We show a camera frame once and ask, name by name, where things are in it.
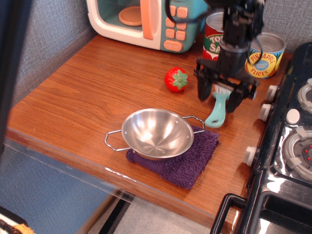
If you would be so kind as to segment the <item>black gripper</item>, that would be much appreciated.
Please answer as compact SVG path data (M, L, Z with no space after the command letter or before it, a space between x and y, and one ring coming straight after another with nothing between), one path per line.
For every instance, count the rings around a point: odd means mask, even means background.
M197 76L197 93L200 101L205 101L212 90L213 83L230 86L229 78L240 81L241 88L233 85L226 112L232 113L244 98L255 98L256 88L260 84L245 71L248 47L243 49L221 49L217 61L204 58L196 59L194 74Z

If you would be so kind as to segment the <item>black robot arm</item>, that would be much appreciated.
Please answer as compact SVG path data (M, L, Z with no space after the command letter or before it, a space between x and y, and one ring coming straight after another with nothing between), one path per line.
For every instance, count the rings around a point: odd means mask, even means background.
M263 27L263 0L209 0L212 9L223 9L223 38L217 61L198 58L194 74L197 93L205 101L217 84L231 91L226 111L232 113L245 98L254 98L259 81L245 71L251 43Z

